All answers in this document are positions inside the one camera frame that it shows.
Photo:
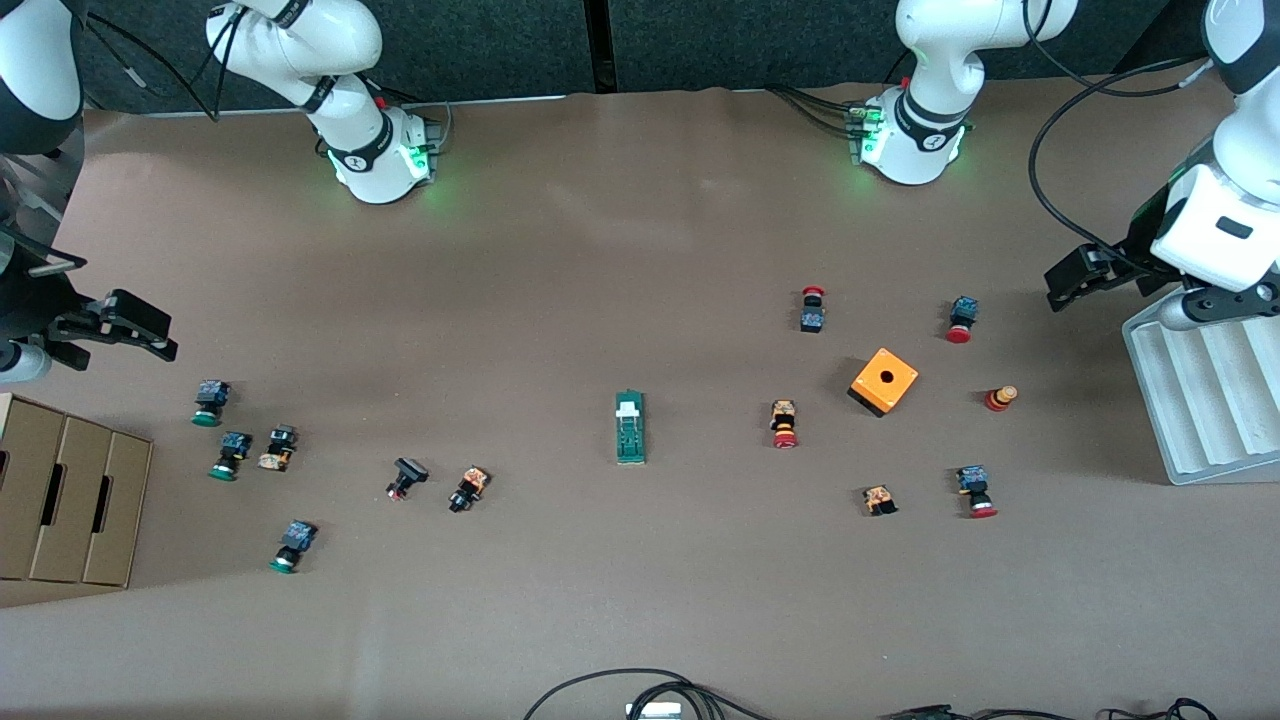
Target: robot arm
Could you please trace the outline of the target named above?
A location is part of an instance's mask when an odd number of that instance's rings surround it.
[[[83,0],[0,0],[0,154],[49,154],[76,129],[83,15]],[[123,290],[84,297],[67,278],[74,264],[51,264],[46,254],[17,218],[0,218],[0,383],[40,378],[55,360],[83,370],[90,354],[76,341],[177,356],[169,315]]]
[[[1211,0],[1203,35],[1235,111],[1134,215],[1128,263],[1087,245],[1046,273],[1055,311],[1137,281],[1183,284],[1161,301],[1170,329],[1280,315],[1280,0]]]
[[[987,78],[977,51],[1028,41],[1024,1],[1039,40],[1057,37],[1075,15],[1076,0],[900,0],[897,36],[915,54],[915,73],[905,90],[867,101],[881,111],[863,120],[860,160],[902,184],[937,179]]]
[[[0,154],[55,150],[79,122],[84,0],[0,0]]]
[[[228,70],[307,113],[357,199],[392,202],[433,179],[422,119],[380,109],[356,77],[383,50],[378,22],[358,0],[229,3],[209,14],[205,35]]]

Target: green led light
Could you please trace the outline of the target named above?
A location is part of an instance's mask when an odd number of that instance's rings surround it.
[[[964,140],[964,126],[960,126],[960,129],[956,131],[956,143],[951,146],[951,156],[947,158],[947,163],[951,163],[960,156],[961,140]]]
[[[863,163],[874,163],[884,152],[884,135],[873,132],[863,138]]]
[[[404,147],[401,145],[398,151],[401,158],[404,159],[404,164],[408,167],[408,172],[413,176],[413,179],[431,174],[431,163],[425,147]]]
[[[333,156],[333,152],[325,152],[325,158],[329,158],[329,164],[333,165],[333,173],[338,176],[338,182],[347,184],[347,178],[342,174],[342,165],[338,164],[338,159]]]

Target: cardboard box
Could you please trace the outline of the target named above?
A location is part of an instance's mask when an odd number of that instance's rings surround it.
[[[0,395],[0,607],[129,584],[151,442]]]

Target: orange component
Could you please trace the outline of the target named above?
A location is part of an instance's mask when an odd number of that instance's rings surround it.
[[[1014,400],[1018,398],[1018,388],[1014,386],[997,387],[996,389],[987,393],[984,402],[987,409],[995,413],[1004,413],[1009,410]]]
[[[773,430],[773,447],[786,450],[799,445],[796,441],[795,423],[795,402],[791,402],[790,400],[773,401],[773,419],[769,421],[769,429]]]
[[[919,375],[915,368],[882,347],[849,384],[849,397],[861,402],[877,418],[883,418],[901,402]]]

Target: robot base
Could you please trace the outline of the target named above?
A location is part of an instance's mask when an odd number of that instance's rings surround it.
[[[387,108],[383,113],[392,120],[392,142],[371,169],[352,172],[329,154],[338,182],[357,200],[371,205],[394,202],[415,187],[434,182],[440,150],[439,123],[429,123],[399,108]]]
[[[854,164],[867,164],[881,172],[888,179],[902,184],[924,184],[938,179],[947,164],[960,154],[960,138],[964,127],[951,140],[937,150],[923,151],[915,138],[899,126],[893,105],[902,95],[901,87],[891,87],[879,97],[867,101],[865,110],[846,115],[845,127],[852,132],[867,133],[865,137],[850,137],[849,150]],[[943,140],[945,136],[936,136]]]

